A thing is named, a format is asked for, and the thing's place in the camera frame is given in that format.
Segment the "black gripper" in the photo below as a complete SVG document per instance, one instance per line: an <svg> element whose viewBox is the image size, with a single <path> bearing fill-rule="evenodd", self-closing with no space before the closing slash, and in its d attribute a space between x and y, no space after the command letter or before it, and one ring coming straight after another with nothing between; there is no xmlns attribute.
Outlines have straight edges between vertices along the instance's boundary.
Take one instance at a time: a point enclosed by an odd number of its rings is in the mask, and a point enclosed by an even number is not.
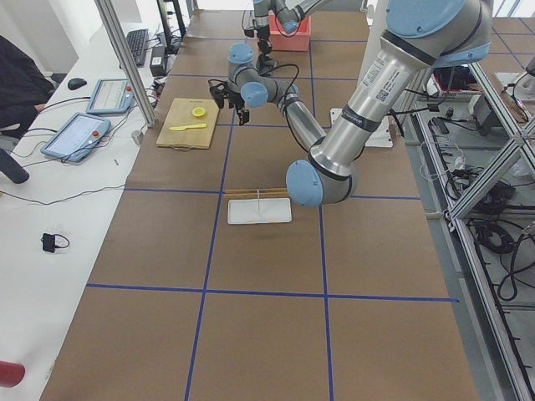
<svg viewBox="0 0 535 401"><path fill-rule="evenodd" d="M229 108L234 108L237 113L238 122L240 125L245 125L249 122L250 112L246 108L245 101L240 94L228 95Z"/></svg>
<svg viewBox="0 0 535 401"><path fill-rule="evenodd" d="M269 38L257 36L257 46L261 54L268 56L272 52L272 44Z"/></svg>

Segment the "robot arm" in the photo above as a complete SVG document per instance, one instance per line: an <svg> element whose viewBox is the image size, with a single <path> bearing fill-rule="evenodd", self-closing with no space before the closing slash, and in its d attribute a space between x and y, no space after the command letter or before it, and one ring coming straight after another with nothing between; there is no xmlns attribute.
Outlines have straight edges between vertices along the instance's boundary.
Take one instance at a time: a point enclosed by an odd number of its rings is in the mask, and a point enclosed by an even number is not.
<svg viewBox="0 0 535 401"><path fill-rule="evenodd" d="M324 3L328 3L328 1L306 0L291 8L283 0L254 0L252 26L249 30L257 35L261 54L268 55L273 49L270 42L269 13L274 15L286 34L292 34L297 31L299 24L308 15Z"/></svg>
<svg viewBox="0 0 535 401"><path fill-rule="evenodd" d="M492 11L491 1L389 1L380 50L329 132L292 84L261 76L252 63L252 48L233 44L228 55L230 91L249 107L275 104L307 152L306 159L288 167L290 198L305 207L349 198L357 185L354 161L414 75L488 55Z"/></svg>

